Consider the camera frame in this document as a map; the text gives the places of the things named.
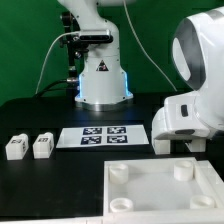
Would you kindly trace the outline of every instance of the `green backdrop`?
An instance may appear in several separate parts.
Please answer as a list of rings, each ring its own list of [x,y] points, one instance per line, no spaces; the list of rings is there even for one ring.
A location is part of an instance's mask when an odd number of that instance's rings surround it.
[[[146,51],[181,90],[170,57],[172,37],[179,22],[190,15],[221,7],[221,0],[138,0],[128,9]],[[57,0],[0,0],[0,105],[7,100],[31,97],[52,41],[61,33]],[[134,93],[173,91],[169,83],[146,59],[128,25],[123,7],[101,8],[100,14],[120,29],[121,64],[129,75]],[[41,89],[67,77],[66,50],[52,51]]]

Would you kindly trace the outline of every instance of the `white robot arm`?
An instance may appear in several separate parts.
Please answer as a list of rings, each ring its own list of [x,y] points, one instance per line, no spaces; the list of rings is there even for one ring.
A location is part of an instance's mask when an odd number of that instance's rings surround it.
[[[157,154],[170,152],[170,140],[191,140],[205,151],[206,138],[224,131],[224,7],[184,19],[173,41],[174,64],[194,90],[168,97],[152,123]]]
[[[128,91],[127,74],[120,66],[119,31],[97,12],[98,6],[121,5],[123,0],[58,1],[74,15],[80,26],[81,31],[75,38],[99,41],[99,44],[91,44],[85,55],[85,68],[79,76],[80,94],[75,98],[77,106],[107,111],[130,102],[133,95]],[[113,40],[101,43],[103,38]]]

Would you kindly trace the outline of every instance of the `black table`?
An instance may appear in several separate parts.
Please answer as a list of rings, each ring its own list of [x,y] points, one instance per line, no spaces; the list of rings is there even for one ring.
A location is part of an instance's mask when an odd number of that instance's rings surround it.
[[[32,144],[62,128],[143,124],[150,141],[151,123],[167,94],[138,94],[132,106],[111,112],[75,108],[66,97],[16,99],[0,108],[0,219],[25,220],[103,215],[104,161],[174,157],[209,160],[224,177],[224,136],[207,143],[205,153],[190,153],[172,142],[170,155],[156,156],[151,145],[54,149],[50,159],[34,160]],[[7,161],[5,145],[26,133],[30,148],[21,161]]]

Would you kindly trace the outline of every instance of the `white robot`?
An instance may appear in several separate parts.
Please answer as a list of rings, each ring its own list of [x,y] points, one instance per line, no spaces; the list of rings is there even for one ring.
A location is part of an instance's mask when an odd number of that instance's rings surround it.
[[[189,140],[190,151],[205,151],[206,139],[224,131],[224,7],[184,19],[172,56],[194,91],[166,98],[152,122],[152,145],[168,154],[170,140]]]
[[[119,30],[101,18],[98,6],[122,5],[123,0],[58,0],[76,18],[80,32],[76,41],[90,43],[85,68],[79,76],[80,94],[76,105],[89,110],[107,111],[129,103],[127,74],[120,66]]]

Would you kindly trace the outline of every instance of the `white block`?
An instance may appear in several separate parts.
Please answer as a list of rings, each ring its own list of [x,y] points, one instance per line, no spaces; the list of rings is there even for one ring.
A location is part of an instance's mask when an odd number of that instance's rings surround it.
[[[33,144],[33,154],[35,159],[49,158],[54,148],[53,134],[47,132],[39,135]]]
[[[29,148],[28,136],[26,134],[13,136],[5,148],[8,160],[23,159]]]

